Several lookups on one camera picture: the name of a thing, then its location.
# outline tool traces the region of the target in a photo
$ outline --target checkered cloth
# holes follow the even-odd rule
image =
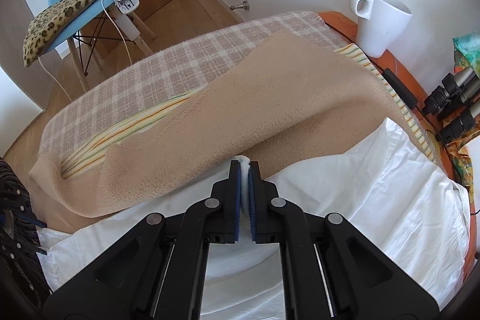
[[[246,22],[185,41],[124,69],[61,110],[45,127],[40,154],[56,151],[60,160],[65,159],[109,126],[211,82],[280,29],[331,50],[347,44],[318,14],[308,11]]]

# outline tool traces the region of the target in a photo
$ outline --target beige blanket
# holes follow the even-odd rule
[[[62,179],[54,153],[41,156],[29,177],[32,207],[49,228],[74,232],[236,154],[258,160],[267,178],[299,160],[343,153],[385,117],[418,145],[374,75],[280,31],[153,128],[110,147],[103,165]]]

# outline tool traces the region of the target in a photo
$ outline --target mug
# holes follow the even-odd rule
[[[356,44],[374,58],[383,55],[412,18],[409,8],[399,0],[350,0],[350,10],[359,18]]]

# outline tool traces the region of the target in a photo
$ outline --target pillow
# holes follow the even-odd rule
[[[23,64],[30,67],[70,21],[95,0],[60,0],[38,14],[28,26],[23,41]]]

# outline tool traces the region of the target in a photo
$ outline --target yellow striped cloth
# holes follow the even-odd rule
[[[147,129],[150,129],[159,119],[165,117],[173,109],[184,103],[204,87],[205,86],[201,86],[195,90],[185,92],[182,95],[161,102],[108,127],[90,141],[87,141],[87,143],[78,148],[77,151],[61,163],[62,178],[66,179],[79,175],[101,164],[105,158],[107,147],[119,143],[129,135],[145,132]]]
[[[405,106],[403,101],[398,97],[395,90],[386,82],[382,75],[377,71],[375,66],[370,62],[362,50],[355,44],[347,45],[343,48],[335,50],[335,52],[345,55],[355,60],[360,65],[375,74],[378,79],[385,85],[392,98],[397,103],[400,111],[404,115],[412,132],[417,137],[423,152],[426,156],[436,163],[434,153],[431,151],[422,131],[417,125],[414,116]],[[177,97],[161,102],[149,109],[143,110],[123,121],[120,121],[111,127],[105,129],[93,137],[90,141],[81,146],[77,151],[68,156],[61,165],[62,178],[71,178],[79,175],[86,170],[101,164],[105,159],[105,151],[112,144],[119,143],[124,138],[135,133],[144,132],[151,128],[159,119],[165,117],[173,109],[184,103],[186,100],[195,95],[204,86],[192,91],[188,91]]]
[[[385,80],[385,78],[378,72],[375,66],[371,63],[368,57],[362,52],[362,50],[355,44],[349,44],[343,48],[336,49],[335,52],[340,53],[341,55],[348,56],[350,59],[355,60],[358,64],[363,65],[366,69],[372,72],[378,79],[380,79],[385,85],[386,89],[392,96],[395,103],[398,105],[398,108],[405,117],[406,122],[409,124],[410,129],[413,134],[416,136],[418,142],[420,143],[423,153],[435,164],[437,160],[435,154],[430,148],[427,140],[425,139],[422,130],[419,128],[417,121],[415,120],[415,115],[407,108],[404,102],[400,99],[398,94],[395,92],[392,86]]]

